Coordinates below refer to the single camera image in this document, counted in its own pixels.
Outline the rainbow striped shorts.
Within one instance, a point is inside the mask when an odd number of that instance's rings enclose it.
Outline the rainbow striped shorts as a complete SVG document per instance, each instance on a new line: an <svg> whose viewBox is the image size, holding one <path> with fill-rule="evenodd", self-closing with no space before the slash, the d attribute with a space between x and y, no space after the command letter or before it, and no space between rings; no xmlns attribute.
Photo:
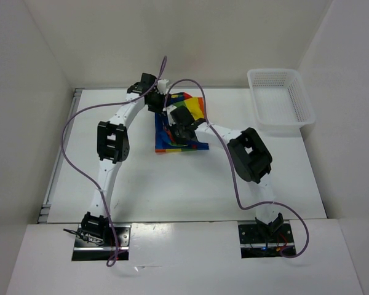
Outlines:
<svg viewBox="0 0 369 295"><path fill-rule="evenodd" d="M170 95L167 102L170 114L155 115L155 152L184 152L208 150L207 143L195 137L195 123L205 122L204 101L185 92Z"/></svg>

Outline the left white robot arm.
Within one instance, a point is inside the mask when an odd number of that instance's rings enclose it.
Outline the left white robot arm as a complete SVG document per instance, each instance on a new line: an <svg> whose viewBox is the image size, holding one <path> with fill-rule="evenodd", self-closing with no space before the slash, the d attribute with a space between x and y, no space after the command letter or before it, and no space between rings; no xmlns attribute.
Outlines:
<svg viewBox="0 0 369 295"><path fill-rule="evenodd" d="M145 107L161 111L169 81L143 73L141 81L127 90L125 104L107 121L97 127L97 154L99 171L95 193L81 229L98 246L114 241L109 225L110 202L117 173L130 152L128 129L135 116Z"/></svg>

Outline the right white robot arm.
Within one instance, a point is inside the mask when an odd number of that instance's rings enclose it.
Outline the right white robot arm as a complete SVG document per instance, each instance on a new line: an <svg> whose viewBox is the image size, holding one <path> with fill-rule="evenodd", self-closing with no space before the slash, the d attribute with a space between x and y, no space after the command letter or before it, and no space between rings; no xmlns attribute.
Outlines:
<svg viewBox="0 0 369 295"><path fill-rule="evenodd" d="M274 240L284 219L273 207L276 203L270 178L272 155L258 132L251 127L240 131L213 124L206 118L195 119L185 106L169 106L166 113L169 129L179 143L205 143L225 151L238 207L243 211L254 208L259 238L265 242ZM237 178L248 184L255 204L241 204Z"/></svg>

